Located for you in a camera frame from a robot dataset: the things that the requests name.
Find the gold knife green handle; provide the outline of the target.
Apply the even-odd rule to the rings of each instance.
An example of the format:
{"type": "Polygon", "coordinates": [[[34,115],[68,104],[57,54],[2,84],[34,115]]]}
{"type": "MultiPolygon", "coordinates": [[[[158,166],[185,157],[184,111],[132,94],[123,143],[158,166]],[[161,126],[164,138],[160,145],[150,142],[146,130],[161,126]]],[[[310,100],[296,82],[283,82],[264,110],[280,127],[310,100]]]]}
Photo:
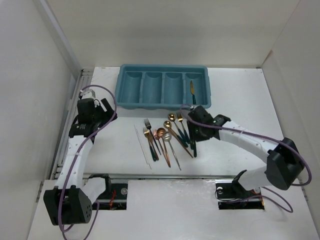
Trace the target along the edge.
{"type": "Polygon", "coordinates": [[[196,96],[195,96],[195,89],[194,89],[194,85],[193,85],[193,81],[192,80],[190,81],[190,92],[191,92],[191,95],[192,95],[192,104],[196,105],[197,102],[196,102],[196,96]]]}
{"type": "Polygon", "coordinates": [[[192,149],[193,149],[193,157],[196,158],[198,154],[197,154],[197,145],[195,141],[193,141],[192,143],[192,149]]]}

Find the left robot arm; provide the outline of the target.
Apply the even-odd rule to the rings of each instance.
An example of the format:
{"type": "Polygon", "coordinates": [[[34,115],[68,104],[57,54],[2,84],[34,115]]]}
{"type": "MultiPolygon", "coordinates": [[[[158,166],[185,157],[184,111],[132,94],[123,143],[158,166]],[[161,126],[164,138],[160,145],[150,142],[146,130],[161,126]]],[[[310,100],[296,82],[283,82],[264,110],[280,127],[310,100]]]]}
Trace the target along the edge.
{"type": "Polygon", "coordinates": [[[67,153],[60,175],[51,190],[46,190],[43,201],[54,226],[88,223],[93,204],[111,195],[112,186],[107,174],[91,175],[83,184],[86,161],[93,147],[96,131],[117,118],[106,98],[92,97],[77,102],[78,114],[69,134],[67,153]]]}

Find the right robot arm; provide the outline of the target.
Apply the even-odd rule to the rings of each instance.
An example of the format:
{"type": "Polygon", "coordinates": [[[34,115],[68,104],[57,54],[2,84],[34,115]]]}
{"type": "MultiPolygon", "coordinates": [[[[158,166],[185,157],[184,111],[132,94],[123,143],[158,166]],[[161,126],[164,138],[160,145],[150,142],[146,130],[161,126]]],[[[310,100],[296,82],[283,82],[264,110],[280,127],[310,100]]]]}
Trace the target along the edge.
{"type": "Polygon", "coordinates": [[[215,138],[233,144],[264,162],[263,167],[244,169],[232,180],[231,190],[237,197],[267,186],[288,190],[307,167],[293,140],[286,137],[276,140],[250,132],[224,115],[212,117],[201,105],[188,112],[187,125],[193,142],[215,138]]]}

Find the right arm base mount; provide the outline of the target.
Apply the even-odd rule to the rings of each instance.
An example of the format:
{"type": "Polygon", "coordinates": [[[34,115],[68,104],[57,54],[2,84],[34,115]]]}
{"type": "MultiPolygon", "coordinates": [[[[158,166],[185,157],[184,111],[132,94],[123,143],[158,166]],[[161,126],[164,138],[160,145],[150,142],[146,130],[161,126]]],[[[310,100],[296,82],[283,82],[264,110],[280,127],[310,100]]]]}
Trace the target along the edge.
{"type": "Polygon", "coordinates": [[[264,202],[260,197],[261,189],[245,190],[241,186],[233,186],[231,182],[220,182],[215,186],[214,195],[219,210],[264,210],[264,202]]]}

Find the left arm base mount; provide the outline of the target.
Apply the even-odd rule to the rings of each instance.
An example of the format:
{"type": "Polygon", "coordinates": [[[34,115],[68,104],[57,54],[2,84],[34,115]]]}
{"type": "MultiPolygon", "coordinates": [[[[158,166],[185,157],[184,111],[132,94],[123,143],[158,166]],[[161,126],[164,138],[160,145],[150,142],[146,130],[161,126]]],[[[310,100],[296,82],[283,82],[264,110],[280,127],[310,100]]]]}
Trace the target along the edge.
{"type": "Polygon", "coordinates": [[[105,181],[105,190],[98,197],[100,210],[118,211],[127,209],[128,181],[125,179],[111,178],[108,174],[92,174],[85,178],[86,186],[92,179],[100,178],[105,181]]]}

